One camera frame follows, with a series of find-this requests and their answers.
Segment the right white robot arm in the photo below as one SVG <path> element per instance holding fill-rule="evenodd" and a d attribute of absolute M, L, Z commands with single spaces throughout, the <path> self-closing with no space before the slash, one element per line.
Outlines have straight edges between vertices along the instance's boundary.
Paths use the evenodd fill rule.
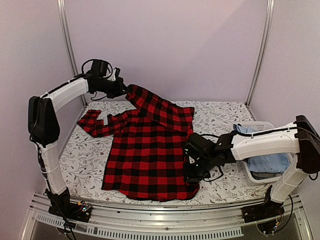
<path fill-rule="evenodd" d="M 200 182 L 210 177 L 210 170 L 224 164 L 235 163 L 251 157 L 270 154 L 294 154 L 293 163 L 266 193 L 266 201 L 259 206 L 262 218 L 269 218 L 278 210 L 293 190 L 309 175 L 320 171 L 320 136 L 304 115 L 298 115 L 287 125 L 242 133 L 236 130 L 225 133 L 216 142 L 203 134 L 193 133 L 184 148 L 188 160 L 184 164 L 187 182 Z"/>

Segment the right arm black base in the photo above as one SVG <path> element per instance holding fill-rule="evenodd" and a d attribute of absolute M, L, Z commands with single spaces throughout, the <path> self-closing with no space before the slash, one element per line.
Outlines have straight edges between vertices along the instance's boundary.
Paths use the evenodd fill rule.
<path fill-rule="evenodd" d="M 282 215 L 284 212 L 283 202 L 275 202 L 271 200 L 270 196 L 266 196 L 263 203 L 241 208 L 242 217 L 245 223 L 273 218 Z"/>

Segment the white plastic laundry basket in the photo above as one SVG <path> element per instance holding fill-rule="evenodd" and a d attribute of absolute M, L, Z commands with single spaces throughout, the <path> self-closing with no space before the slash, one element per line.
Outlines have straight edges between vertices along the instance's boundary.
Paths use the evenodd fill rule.
<path fill-rule="evenodd" d="M 270 122 L 266 121 L 241 121 L 241 122 L 234 122 L 232 123 L 229 128 L 232 131 L 237 131 L 241 133 L 252 133 L 252 132 L 259 132 L 259 131 L 267 131 L 274 128 L 274 125 Z M 293 154 L 286 153 L 288 159 L 291 162 L 293 161 Z M 268 174 L 268 173 L 259 173 L 258 175 L 252 174 L 249 171 L 247 165 L 247 159 L 241 161 L 242 169 L 245 172 L 245 181 L 246 184 L 249 186 L 257 186 L 257 185 L 265 185 L 276 182 L 280 179 L 283 173 L 276 173 L 276 174 Z"/>

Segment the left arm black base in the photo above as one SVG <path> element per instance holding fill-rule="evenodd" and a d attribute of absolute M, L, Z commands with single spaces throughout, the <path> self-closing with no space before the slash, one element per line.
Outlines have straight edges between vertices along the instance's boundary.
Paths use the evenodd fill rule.
<path fill-rule="evenodd" d="M 67 220 L 75 220 L 88 223 L 91 217 L 92 206 L 81 201 L 80 204 L 70 201 L 68 189 L 61 194 L 55 194 L 46 190 L 50 207 L 48 212 Z"/>

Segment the red black plaid shirt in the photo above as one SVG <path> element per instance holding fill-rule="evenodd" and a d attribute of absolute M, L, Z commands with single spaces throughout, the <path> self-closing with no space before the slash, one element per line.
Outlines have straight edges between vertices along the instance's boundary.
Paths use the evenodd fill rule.
<path fill-rule="evenodd" d="M 133 109 L 99 119 L 90 109 L 78 121 L 94 138 L 113 136 L 102 189 L 117 190 L 129 199 L 167 202 L 190 200 L 198 183 L 185 180 L 183 148 L 193 133 L 193 107 L 180 107 L 138 85 L 128 87 Z"/>

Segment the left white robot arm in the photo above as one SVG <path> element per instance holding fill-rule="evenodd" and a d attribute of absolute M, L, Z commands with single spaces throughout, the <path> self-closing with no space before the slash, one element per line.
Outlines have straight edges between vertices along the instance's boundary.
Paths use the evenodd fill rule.
<path fill-rule="evenodd" d="M 35 144 L 41 173 L 52 194 L 59 196 L 67 190 L 58 157 L 61 129 L 56 113 L 74 99 L 95 92 L 105 93 L 107 98 L 113 99 L 127 94 L 129 88 L 121 77 L 108 80 L 92 74 L 79 74 L 53 90 L 29 99 L 29 140 Z"/>

